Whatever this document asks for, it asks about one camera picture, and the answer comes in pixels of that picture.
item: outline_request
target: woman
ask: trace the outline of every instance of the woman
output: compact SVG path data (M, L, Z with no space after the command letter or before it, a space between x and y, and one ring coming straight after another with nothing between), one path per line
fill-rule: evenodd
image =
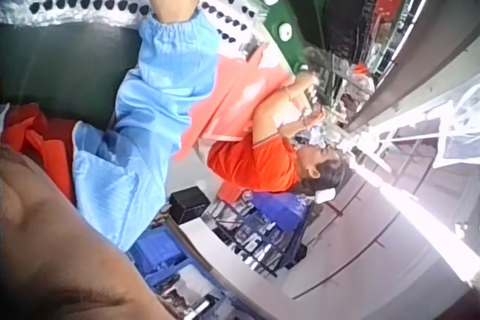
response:
M289 138L324 119L320 110L306 118L277 128L274 115L313 85L309 74L297 76L292 85L268 96L253 114L252 133L240 142L216 142L207 165L222 179L254 191L290 191L312 196L318 190L335 188L347 163L333 148L304 145L297 151Z

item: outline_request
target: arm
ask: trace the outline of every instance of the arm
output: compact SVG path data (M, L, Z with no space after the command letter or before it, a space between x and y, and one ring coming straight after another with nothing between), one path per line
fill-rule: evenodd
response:
M278 128L278 132L282 137L291 139L293 138L297 133L300 133L301 131L307 129L308 126L305 123L305 120L299 119L297 121L294 121L292 123L284 124L281 125Z
M172 319L37 164L6 148L0 157L0 286L13 318Z
M253 143L255 145L269 139L278 132L273 120L274 115L290 100L298 97L309 86L313 85L314 77L309 74L297 76L296 81L287 87L278 89L268 96L255 109L253 114Z
M168 162L190 125L191 107L213 89L219 38L196 12L189 22L141 26L139 68L118 90L112 130L81 123L73 179L81 214L122 250L166 201Z

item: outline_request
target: black box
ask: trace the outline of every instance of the black box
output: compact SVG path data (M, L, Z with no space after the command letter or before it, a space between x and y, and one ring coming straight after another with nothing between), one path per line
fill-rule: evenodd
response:
M201 217L210 201L200 188L190 187L172 193L170 204L170 216L180 225Z

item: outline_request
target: red fabric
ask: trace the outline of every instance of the red fabric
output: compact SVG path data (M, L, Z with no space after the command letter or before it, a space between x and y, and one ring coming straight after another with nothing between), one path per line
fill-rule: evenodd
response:
M1 141L14 151L34 155L60 191L75 205L71 167L72 132L76 121L47 119L37 104L12 107L5 119Z
M240 142L216 142L208 154L207 164L231 185L280 192L299 181L295 158L292 146L281 136L254 146L250 134Z
M354 74L368 74L368 69L365 64L360 63L353 68Z
M280 66L258 68L265 48L259 47L248 61L220 57L214 91L192 108L192 124L174 159L182 159L201 136L219 140L225 136L242 139L247 134L257 104L290 80Z

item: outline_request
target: blue bin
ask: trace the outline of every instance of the blue bin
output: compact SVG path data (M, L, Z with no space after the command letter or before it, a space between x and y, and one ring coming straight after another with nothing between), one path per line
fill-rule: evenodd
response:
M129 253L143 276L172 266L182 255L166 232L146 233L135 242Z
M307 205L291 193L253 193L255 208L285 232L294 232L307 216Z

